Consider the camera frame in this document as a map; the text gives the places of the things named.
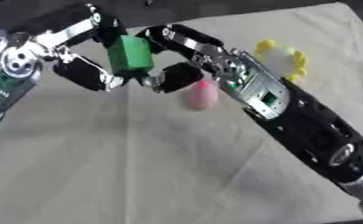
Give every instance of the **green cube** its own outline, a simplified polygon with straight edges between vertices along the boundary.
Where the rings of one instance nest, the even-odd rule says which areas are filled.
[[[136,69],[150,71],[154,67],[149,43],[144,38],[122,35],[108,49],[108,57],[113,73]]]

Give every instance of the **robotic arm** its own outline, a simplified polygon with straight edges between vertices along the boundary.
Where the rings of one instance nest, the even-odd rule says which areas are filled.
[[[94,91],[122,85],[122,77],[72,53],[69,47],[95,38],[109,47],[125,34],[120,20],[92,4],[78,3],[29,21],[12,31],[0,30],[0,120],[39,81],[43,64]]]
[[[332,110],[249,53],[228,51],[220,40],[184,25],[153,26],[138,36],[153,53],[180,53],[191,67],[211,73],[248,116],[312,170],[360,199],[363,210],[363,136]]]

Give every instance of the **yellow toy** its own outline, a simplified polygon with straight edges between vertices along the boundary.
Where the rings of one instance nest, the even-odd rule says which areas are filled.
[[[286,77],[295,82],[297,76],[306,75],[308,57],[301,51],[286,45],[278,45],[274,40],[259,42],[255,57],[274,75]]]

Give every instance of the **white fabric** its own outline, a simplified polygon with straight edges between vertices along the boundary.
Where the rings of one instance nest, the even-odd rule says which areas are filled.
[[[363,24],[344,4],[185,22],[253,51],[310,56],[300,85],[363,134]],[[97,44],[78,53],[107,64]],[[159,67],[180,59],[166,53]],[[92,93],[52,72],[0,125],[0,224],[289,224],[362,218],[224,94],[192,112],[130,83]]]

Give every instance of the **pink ball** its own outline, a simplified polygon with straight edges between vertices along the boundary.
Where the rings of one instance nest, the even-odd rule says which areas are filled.
[[[188,93],[188,104],[194,109],[211,108],[218,101],[218,88],[210,80],[200,80]]]

